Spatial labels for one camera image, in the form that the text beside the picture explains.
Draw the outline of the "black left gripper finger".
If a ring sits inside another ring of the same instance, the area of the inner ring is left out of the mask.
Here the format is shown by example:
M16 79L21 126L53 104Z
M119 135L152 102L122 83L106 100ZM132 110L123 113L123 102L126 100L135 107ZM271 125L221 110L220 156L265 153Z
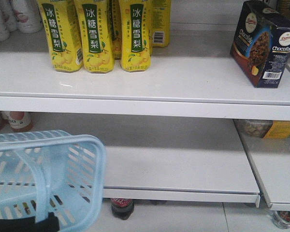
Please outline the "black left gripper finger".
M20 219L0 219L0 232L34 232L34 217Z
M59 219L55 216L53 212L48 213L47 219L43 221L43 231L44 232L59 232Z

